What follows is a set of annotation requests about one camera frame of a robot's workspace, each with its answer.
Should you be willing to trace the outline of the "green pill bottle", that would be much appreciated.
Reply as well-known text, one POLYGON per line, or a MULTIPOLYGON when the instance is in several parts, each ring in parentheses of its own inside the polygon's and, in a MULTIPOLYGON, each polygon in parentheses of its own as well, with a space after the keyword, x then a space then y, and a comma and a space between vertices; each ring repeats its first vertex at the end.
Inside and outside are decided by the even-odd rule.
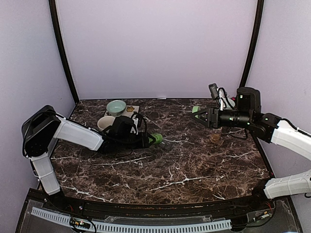
POLYGON ((163 140, 162 134, 160 134, 160 133, 153 133, 153 134, 155 134, 156 138, 157 138, 157 141, 156 141, 156 143, 154 145, 160 144, 162 142, 162 140, 163 140))

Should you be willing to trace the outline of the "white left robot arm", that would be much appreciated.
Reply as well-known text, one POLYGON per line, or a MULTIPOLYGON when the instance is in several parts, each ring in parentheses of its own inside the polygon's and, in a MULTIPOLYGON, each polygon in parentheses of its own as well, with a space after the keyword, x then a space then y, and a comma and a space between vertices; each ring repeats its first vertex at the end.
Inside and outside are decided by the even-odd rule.
POLYGON ((158 133, 148 133, 146 119, 137 112, 131 116, 113 117, 110 125, 96 130, 67 119, 50 105, 25 121, 21 131, 22 154, 30 160, 44 191, 50 196, 50 205, 59 212, 65 211, 69 202, 59 194, 61 187, 49 157, 49 145, 53 139, 65 140, 99 153, 119 147, 132 150, 148 148, 163 140, 158 133))

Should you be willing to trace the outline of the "grey weekly pill organizer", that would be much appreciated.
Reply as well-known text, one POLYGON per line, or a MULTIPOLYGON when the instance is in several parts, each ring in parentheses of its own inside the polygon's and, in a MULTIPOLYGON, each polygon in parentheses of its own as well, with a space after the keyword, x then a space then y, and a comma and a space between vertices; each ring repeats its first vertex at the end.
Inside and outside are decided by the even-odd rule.
POLYGON ((170 151, 173 148, 173 145, 170 141, 163 139, 162 142, 159 144, 159 147, 164 150, 170 151))

